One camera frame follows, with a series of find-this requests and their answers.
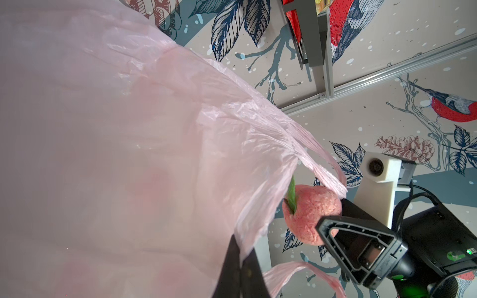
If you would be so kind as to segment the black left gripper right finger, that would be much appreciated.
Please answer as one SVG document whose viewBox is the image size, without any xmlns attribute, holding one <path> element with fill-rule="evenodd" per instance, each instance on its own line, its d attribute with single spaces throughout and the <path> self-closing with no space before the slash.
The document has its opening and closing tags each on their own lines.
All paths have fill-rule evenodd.
<svg viewBox="0 0 477 298">
<path fill-rule="evenodd" d="M 241 294 L 243 298 L 271 298 L 254 249 L 242 263 Z"/>
</svg>

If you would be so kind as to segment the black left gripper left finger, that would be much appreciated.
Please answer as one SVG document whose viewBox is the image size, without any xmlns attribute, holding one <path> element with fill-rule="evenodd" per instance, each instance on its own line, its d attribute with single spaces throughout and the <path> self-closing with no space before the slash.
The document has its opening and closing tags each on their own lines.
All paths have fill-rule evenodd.
<svg viewBox="0 0 477 298">
<path fill-rule="evenodd" d="M 212 298 L 240 298 L 240 248 L 233 235 Z"/>
</svg>

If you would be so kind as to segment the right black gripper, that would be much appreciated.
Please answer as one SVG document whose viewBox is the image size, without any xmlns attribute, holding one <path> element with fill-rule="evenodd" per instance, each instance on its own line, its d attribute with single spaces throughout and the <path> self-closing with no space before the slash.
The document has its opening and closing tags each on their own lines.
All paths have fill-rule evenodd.
<svg viewBox="0 0 477 298">
<path fill-rule="evenodd" d="M 343 199 L 342 216 L 326 216 L 316 230 L 344 274 L 369 289 L 386 278 L 414 276 L 416 266 L 401 236 L 370 214 Z"/>
</svg>

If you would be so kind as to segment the pink plastic bag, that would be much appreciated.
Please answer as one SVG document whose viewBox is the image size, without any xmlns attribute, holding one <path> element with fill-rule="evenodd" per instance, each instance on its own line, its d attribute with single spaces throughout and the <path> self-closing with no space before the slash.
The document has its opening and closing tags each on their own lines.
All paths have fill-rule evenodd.
<svg viewBox="0 0 477 298">
<path fill-rule="evenodd" d="M 1 296 L 211 298 L 301 163 L 301 125 L 119 1 L 1 2 Z M 311 265 L 263 274 L 271 298 Z"/>
</svg>

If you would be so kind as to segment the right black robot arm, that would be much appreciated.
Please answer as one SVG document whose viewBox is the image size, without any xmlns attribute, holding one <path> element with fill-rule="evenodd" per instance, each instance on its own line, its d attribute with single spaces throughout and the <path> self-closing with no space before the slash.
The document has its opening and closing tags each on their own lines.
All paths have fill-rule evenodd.
<svg viewBox="0 0 477 298">
<path fill-rule="evenodd" d="M 400 298 L 454 298 L 457 276 L 476 270 L 477 238 L 437 198 L 405 217 L 414 200 L 392 211 L 392 226 L 343 201 L 341 216 L 325 216 L 316 230 L 342 270 L 344 280 L 375 290 L 385 279 Z"/>
</svg>

